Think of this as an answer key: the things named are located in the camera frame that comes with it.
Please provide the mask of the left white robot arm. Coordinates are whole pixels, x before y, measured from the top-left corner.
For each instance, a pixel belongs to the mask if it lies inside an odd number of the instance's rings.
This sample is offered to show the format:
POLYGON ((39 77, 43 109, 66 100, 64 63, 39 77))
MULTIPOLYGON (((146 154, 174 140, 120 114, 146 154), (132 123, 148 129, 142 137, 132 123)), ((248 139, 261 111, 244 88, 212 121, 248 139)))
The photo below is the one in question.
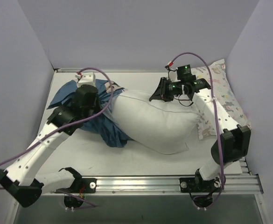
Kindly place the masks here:
POLYGON ((82 176, 71 167, 38 175, 51 154, 100 111, 98 90, 92 85, 77 88, 73 97, 55 108, 25 154, 6 169, 0 169, 0 185, 23 207, 34 204, 42 194, 60 189, 70 193, 85 186, 82 176))

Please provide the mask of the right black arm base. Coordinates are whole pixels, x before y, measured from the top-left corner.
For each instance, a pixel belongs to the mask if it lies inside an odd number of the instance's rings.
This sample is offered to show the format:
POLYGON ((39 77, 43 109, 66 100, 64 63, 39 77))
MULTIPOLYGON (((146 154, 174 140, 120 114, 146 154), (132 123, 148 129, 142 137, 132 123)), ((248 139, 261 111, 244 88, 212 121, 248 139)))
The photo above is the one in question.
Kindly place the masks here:
POLYGON ((214 193, 221 189, 219 178, 204 181, 196 177, 181 177, 179 183, 182 193, 214 193))

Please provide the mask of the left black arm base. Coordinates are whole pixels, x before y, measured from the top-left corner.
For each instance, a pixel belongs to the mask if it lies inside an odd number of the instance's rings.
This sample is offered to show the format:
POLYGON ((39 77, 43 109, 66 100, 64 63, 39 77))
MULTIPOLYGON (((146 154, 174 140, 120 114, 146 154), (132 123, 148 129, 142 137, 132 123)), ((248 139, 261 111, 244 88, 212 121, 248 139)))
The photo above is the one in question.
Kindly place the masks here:
POLYGON ((74 180, 72 185, 69 187, 70 193, 86 193, 92 194, 96 192, 97 179, 82 177, 74 180))

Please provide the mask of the white pillow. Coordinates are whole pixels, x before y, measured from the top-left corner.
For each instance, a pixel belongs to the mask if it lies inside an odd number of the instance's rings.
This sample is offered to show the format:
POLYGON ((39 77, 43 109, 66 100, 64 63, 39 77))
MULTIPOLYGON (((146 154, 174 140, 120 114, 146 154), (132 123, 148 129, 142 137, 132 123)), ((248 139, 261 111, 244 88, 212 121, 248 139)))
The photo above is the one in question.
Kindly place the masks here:
POLYGON ((187 141, 200 115, 195 106, 176 101, 150 101, 143 91, 124 90, 113 97, 104 115, 132 140, 161 154, 188 149, 187 141))

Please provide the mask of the blue cartoon mouse pillowcase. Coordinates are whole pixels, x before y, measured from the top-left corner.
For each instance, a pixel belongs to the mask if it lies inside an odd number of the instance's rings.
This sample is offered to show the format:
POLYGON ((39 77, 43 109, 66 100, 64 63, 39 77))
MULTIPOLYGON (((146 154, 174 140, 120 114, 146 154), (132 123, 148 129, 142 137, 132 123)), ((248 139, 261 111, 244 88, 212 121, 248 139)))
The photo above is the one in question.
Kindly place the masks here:
MULTIPOLYGON (((101 108, 104 108, 111 95, 109 82, 106 80, 97 79, 95 84, 98 89, 100 106, 101 108)), ((112 111, 116 98, 125 91, 125 88, 119 86, 114 81, 112 81, 112 87, 113 97, 108 109, 106 109, 103 114, 84 123, 81 129, 99 134, 109 147, 123 148, 131 138, 119 127, 117 127, 117 123, 115 123, 114 119, 112 118, 112 111)), ((67 82, 56 92, 47 108, 52 109, 66 103, 67 100, 73 98, 76 89, 76 81, 71 80, 67 82)))

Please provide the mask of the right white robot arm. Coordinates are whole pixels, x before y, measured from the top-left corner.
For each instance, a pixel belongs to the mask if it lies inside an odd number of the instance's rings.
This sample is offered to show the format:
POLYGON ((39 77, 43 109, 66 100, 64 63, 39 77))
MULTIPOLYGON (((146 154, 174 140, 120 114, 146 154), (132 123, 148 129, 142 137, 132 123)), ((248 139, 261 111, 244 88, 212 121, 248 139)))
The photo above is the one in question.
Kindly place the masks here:
POLYGON ((178 80, 173 82, 162 77, 150 100, 169 102, 175 96, 186 95, 216 130, 217 140, 211 147, 211 158, 197 170, 194 179, 195 188, 204 191, 217 177, 224 183, 224 169, 247 155, 251 130, 235 121, 219 103, 212 78, 210 81, 197 78, 191 73, 190 65, 180 66, 175 71, 178 80))

